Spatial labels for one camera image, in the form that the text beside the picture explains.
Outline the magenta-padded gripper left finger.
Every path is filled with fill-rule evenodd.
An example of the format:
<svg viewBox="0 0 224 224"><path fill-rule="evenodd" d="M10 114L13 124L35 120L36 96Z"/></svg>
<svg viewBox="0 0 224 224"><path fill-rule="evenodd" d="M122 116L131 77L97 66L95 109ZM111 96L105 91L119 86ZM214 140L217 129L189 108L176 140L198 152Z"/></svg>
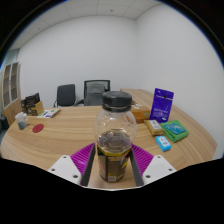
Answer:
<svg viewBox="0 0 224 224"><path fill-rule="evenodd" d="M87 187L95 156L95 144L85 146L71 156L62 155L48 171L74 184Z"/></svg>

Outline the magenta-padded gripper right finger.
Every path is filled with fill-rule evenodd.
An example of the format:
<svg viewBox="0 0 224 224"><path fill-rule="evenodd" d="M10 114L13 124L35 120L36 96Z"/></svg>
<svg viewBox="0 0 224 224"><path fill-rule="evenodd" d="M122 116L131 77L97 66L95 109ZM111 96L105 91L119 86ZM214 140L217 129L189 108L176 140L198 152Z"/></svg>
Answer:
<svg viewBox="0 0 224 224"><path fill-rule="evenodd" d="M136 145L131 146L130 160L137 186L150 184L176 171L162 155L152 155Z"/></svg>

